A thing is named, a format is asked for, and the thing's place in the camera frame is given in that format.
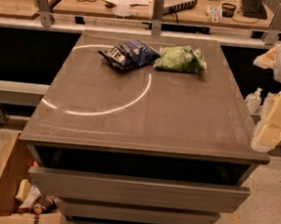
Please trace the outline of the blue chip bag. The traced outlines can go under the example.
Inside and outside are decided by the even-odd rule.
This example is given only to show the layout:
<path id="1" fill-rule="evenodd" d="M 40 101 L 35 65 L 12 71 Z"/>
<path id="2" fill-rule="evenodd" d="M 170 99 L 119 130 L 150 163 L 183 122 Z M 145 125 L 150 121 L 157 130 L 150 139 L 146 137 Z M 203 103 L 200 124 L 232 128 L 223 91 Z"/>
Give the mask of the blue chip bag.
<path id="1" fill-rule="evenodd" d="M 144 67 L 161 55 L 154 48 L 140 40 L 118 43 L 99 54 L 116 70 L 128 71 Z"/>

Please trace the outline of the green chip bag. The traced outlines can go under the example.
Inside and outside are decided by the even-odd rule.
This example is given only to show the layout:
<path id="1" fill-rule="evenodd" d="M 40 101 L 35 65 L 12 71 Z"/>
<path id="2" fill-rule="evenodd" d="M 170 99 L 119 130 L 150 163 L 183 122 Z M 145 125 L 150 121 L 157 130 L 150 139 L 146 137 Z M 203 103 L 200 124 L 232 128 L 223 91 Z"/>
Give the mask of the green chip bag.
<path id="1" fill-rule="evenodd" d="M 155 60 L 155 69 L 187 73 L 199 73 L 207 69 L 205 56 L 200 48 L 189 45 L 162 47 L 160 55 Z"/>

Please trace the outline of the clear sanitizer bottle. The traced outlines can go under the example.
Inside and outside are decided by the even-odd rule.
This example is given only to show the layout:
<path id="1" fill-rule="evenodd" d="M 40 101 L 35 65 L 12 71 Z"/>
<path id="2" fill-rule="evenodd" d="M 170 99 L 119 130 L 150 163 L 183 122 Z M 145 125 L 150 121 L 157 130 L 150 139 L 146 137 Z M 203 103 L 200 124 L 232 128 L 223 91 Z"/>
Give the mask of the clear sanitizer bottle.
<path id="1" fill-rule="evenodd" d="M 258 88 L 257 91 L 250 93 L 245 98 L 245 103 L 250 113 L 255 113 L 258 109 L 258 106 L 261 104 L 261 88 Z"/>

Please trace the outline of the black keyboard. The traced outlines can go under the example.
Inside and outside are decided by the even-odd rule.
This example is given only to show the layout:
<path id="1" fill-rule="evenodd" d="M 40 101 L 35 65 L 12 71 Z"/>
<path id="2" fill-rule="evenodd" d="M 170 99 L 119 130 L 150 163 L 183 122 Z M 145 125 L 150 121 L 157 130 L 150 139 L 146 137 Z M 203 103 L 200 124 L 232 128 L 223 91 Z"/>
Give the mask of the black keyboard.
<path id="1" fill-rule="evenodd" d="M 268 17 L 261 0 L 242 0 L 241 9 L 246 18 L 265 20 Z"/>

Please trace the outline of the dark round cup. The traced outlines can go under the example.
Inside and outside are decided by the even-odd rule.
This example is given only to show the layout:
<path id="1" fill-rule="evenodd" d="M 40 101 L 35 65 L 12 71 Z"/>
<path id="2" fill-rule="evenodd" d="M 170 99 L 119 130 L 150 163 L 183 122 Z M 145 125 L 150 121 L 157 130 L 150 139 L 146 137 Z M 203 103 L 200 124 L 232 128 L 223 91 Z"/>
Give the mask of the dark round cup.
<path id="1" fill-rule="evenodd" d="M 221 5 L 221 9 L 222 9 L 222 15 L 225 18 L 231 18 L 235 14 L 236 6 L 234 4 L 231 4 L 231 3 L 223 3 Z"/>

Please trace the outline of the white patterned cup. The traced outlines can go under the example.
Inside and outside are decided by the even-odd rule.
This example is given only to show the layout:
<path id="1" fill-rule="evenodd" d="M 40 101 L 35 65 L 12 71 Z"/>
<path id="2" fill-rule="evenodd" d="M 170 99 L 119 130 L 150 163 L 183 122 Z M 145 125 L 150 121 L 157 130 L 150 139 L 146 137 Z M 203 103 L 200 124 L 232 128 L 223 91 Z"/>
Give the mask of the white patterned cup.
<path id="1" fill-rule="evenodd" d="M 211 22 L 221 22 L 222 8 L 220 6 L 213 8 L 207 5 L 207 15 Z"/>

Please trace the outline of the grey power strip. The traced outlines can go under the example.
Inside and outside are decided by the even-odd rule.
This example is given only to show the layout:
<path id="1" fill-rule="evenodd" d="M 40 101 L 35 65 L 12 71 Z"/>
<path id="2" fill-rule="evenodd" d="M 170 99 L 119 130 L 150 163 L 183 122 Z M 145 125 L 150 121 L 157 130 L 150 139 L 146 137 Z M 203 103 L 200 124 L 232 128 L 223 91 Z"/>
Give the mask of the grey power strip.
<path id="1" fill-rule="evenodd" d="M 169 5 L 164 5 L 164 15 L 177 13 L 185 10 L 192 10 L 196 7 L 198 0 L 180 0 Z"/>

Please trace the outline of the clear lidded cup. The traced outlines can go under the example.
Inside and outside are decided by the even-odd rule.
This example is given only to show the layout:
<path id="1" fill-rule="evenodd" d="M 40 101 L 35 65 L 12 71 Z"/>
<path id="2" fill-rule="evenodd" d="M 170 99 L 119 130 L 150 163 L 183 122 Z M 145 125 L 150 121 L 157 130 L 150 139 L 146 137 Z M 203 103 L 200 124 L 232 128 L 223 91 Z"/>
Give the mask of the clear lidded cup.
<path id="1" fill-rule="evenodd" d="M 118 1 L 117 5 L 113 9 L 114 15 L 119 17 L 130 17 L 133 15 L 132 7 L 126 2 L 126 0 Z"/>

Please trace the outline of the middle grey drawer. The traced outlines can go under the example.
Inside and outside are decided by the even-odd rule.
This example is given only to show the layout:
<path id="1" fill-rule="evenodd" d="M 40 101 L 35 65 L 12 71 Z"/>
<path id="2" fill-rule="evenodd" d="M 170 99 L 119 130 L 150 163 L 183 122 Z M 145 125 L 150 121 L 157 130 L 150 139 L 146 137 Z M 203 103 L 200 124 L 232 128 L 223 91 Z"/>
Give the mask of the middle grey drawer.
<path id="1" fill-rule="evenodd" d="M 55 204 L 64 215 L 68 216 L 147 224 L 214 224 L 220 216 L 215 212 L 59 198 L 55 199 Z"/>

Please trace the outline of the top grey drawer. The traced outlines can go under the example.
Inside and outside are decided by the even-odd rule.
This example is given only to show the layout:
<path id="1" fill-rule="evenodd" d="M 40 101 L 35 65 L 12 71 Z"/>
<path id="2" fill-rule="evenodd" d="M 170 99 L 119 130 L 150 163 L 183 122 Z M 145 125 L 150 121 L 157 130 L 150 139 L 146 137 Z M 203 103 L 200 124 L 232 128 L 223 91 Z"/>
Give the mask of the top grey drawer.
<path id="1" fill-rule="evenodd" d="M 181 210 L 231 213 L 251 194 L 247 187 L 182 183 L 37 166 L 29 170 L 29 176 L 41 193 L 58 198 Z"/>

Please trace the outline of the snack packs in box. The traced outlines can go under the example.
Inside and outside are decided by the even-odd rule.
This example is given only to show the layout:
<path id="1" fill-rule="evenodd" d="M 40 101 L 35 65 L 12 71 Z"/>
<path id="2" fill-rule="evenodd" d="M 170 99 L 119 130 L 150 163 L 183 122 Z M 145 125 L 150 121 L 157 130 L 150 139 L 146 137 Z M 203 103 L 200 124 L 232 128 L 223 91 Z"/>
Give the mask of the snack packs in box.
<path id="1" fill-rule="evenodd" d="M 23 179 L 18 187 L 15 200 L 20 204 L 17 213 L 49 213 L 56 206 L 54 197 L 42 195 L 35 184 Z"/>

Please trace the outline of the right metal bracket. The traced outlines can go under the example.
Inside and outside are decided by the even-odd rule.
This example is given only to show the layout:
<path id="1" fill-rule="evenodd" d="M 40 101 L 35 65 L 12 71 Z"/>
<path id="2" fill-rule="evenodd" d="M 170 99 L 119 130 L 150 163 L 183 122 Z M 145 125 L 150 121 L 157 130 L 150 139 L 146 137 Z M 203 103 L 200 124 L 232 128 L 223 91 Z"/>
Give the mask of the right metal bracket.
<path id="1" fill-rule="evenodd" d="M 263 35 L 262 41 L 267 46 L 273 46 L 279 38 L 279 32 L 281 29 L 281 4 L 279 4 L 274 17 L 272 18 L 269 28 Z"/>

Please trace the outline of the metal bracket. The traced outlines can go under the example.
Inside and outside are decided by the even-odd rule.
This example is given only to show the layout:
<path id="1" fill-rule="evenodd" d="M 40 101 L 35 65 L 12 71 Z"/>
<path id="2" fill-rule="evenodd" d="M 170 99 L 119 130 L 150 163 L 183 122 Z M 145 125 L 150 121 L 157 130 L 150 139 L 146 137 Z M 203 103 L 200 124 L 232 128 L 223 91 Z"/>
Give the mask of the metal bracket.
<path id="1" fill-rule="evenodd" d="M 40 15 L 40 22 L 43 27 L 50 27 L 54 20 L 52 11 L 49 8 L 48 0 L 35 0 L 37 3 L 38 13 Z"/>
<path id="2" fill-rule="evenodd" d="M 267 46 L 273 46 L 279 38 L 279 32 L 281 29 L 281 4 L 279 4 L 274 17 L 272 18 L 269 28 L 263 35 L 262 41 Z"/>
<path id="3" fill-rule="evenodd" d="M 152 35 L 159 36 L 162 31 L 164 0 L 154 0 L 154 12 L 152 13 Z"/>

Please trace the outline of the middle metal bracket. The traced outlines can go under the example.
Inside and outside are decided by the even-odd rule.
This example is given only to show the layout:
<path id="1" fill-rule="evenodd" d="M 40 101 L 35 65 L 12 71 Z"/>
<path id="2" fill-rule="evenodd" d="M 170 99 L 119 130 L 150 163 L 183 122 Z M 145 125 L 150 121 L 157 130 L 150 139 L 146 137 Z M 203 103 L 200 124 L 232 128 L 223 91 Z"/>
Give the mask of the middle metal bracket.
<path id="1" fill-rule="evenodd" d="M 154 12 L 152 13 L 152 35 L 159 36 L 162 31 L 164 0 L 154 0 Z"/>

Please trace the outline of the left metal bracket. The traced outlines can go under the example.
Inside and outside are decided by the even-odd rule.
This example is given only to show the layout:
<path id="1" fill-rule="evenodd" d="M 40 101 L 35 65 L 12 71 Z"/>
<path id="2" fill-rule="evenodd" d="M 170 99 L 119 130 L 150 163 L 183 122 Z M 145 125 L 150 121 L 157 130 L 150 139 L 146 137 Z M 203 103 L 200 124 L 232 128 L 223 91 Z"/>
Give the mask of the left metal bracket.
<path id="1" fill-rule="evenodd" d="M 40 15 L 40 22 L 43 27 L 50 27 L 54 20 L 52 11 L 49 8 L 48 0 L 35 0 L 37 3 L 38 13 Z"/>

